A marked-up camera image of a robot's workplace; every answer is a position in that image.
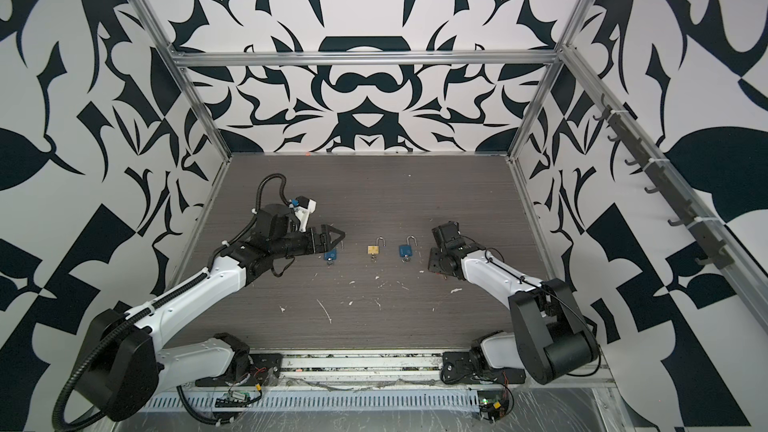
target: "metal hook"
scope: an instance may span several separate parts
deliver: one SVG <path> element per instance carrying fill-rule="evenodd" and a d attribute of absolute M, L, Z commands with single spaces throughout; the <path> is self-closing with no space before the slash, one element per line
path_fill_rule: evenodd
<path fill-rule="evenodd" d="M 608 116 L 610 115 L 610 112 L 609 112 L 610 106 L 605 105 L 604 99 L 605 99 L 605 94 L 603 94 L 602 97 L 600 98 L 600 102 L 602 102 L 603 107 L 605 107 L 605 109 L 602 111 L 602 113 L 599 116 L 592 116 L 592 119 L 603 120 L 603 119 L 607 119 Z"/>

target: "wooden table surface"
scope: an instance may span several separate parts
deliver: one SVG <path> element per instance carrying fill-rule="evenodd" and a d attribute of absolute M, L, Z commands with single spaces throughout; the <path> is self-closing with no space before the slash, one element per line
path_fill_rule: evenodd
<path fill-rule="evenodd" d="M 288 178 L 286 197 L 317 201 L 311 226 L 333 224 L 346 233 L 336 264 L 327 266 L 319 255 L 298 257 L 282 278 L 266 273 L 218 302 L 169 346 L 230 332 L 252 348 L 451 348 L 511 331 L 508 310 L 480 287 L 427 270 L 431 230 L 448 220 L 458 222 L 463 235 L 496 247 L 517 270 L 545 277 L 506 161 L 469 155 L 236 155 L 185 277 L 247 223 L 256 188 L 272 172 Z M 265 187 L 263 205 L 280 201 L 279 182 Z M 403 263 L 398 245 L 408 235 L 418 246 Z M 372 262 L 367 246 L 379 236 L 386 247 Z M 283 263 L 276 261 L 276 268 Z"/>

